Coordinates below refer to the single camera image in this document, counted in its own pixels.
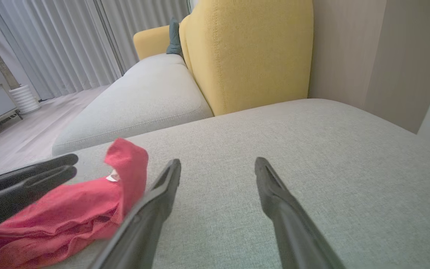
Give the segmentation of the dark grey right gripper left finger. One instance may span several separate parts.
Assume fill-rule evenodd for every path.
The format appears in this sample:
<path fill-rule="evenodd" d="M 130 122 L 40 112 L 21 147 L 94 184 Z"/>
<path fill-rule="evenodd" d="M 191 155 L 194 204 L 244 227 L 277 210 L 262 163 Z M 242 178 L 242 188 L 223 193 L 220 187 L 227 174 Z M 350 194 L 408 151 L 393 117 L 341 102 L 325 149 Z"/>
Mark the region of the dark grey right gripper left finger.
<path fill-rule="evenodd" d="M 142 199 L 130 210 L 90 269 L 151 269 L 162 227 L 172 213 L 181 162 L 170 160 Z"/>

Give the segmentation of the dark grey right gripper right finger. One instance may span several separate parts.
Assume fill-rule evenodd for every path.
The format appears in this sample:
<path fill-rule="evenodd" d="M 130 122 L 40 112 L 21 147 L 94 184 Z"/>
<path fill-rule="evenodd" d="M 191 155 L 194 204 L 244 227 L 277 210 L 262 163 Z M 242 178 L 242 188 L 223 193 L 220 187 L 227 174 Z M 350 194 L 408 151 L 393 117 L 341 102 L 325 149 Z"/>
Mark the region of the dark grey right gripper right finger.
<path fill-rule="evenodd" d="M 343 269 L 345 266 L 268 160 L 255 161 L 256 185 L 273 223 L 284 269 Z"/>

